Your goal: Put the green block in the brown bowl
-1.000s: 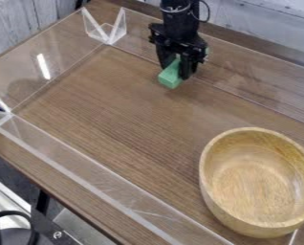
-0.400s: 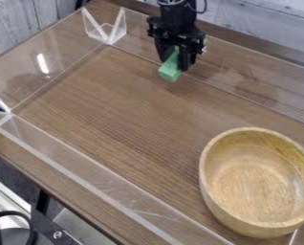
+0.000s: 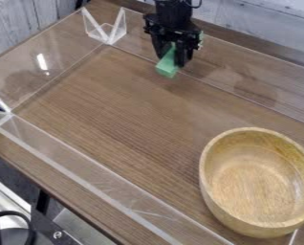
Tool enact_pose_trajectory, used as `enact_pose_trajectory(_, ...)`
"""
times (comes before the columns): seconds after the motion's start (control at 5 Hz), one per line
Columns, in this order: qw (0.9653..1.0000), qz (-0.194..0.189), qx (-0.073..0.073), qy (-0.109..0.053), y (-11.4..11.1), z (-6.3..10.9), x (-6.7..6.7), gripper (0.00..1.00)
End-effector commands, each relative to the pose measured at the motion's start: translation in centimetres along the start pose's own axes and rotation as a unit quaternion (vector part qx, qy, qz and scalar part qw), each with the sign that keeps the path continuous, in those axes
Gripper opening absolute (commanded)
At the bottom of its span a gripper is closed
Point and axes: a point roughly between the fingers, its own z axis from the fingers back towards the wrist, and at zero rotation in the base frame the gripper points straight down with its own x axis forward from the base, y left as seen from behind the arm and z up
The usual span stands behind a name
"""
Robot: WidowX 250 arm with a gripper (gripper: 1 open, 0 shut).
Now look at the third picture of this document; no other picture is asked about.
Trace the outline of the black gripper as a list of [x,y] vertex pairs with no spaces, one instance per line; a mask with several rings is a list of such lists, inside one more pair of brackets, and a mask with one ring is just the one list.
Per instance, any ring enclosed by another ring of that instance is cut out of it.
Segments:
[[202,1],[155,0],[155,12],[143,16],[144,31],[151,35],[158,58],[163,58],[175,44],[175,65],[183,68],[199,49],[202,29],[194,23],[194,10]]

